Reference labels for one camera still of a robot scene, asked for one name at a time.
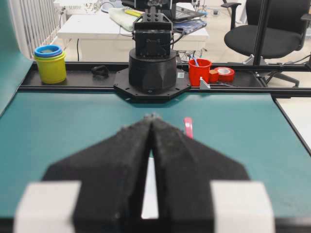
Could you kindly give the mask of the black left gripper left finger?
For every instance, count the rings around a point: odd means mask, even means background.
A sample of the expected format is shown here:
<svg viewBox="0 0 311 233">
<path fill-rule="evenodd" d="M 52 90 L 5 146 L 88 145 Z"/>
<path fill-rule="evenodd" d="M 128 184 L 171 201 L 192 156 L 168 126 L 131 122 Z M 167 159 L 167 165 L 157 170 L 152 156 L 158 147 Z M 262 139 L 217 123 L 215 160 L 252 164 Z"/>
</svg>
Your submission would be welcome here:
<svg viewBox="0 0 311 233">
<path fill-rule="evenodd" d="M 151 121 L 51 164 L 18 204 L 17 233 L 121 233 L 140 217 Z"/>
</svg>

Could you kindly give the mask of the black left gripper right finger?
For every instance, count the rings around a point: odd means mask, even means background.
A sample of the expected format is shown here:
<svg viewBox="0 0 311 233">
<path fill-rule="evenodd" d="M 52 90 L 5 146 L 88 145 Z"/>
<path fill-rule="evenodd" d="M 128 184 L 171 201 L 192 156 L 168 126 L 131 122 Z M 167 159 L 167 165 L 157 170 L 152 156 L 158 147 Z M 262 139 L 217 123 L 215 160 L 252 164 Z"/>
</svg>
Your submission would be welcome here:
<svg viewBox="0 0 311 233">
<path fill-rule="evenodd" d="M 167 233 L 273 233 L 263 183 L 245 167 L 160 120 L 152 122 L 159 219 Z"/>
</svg>

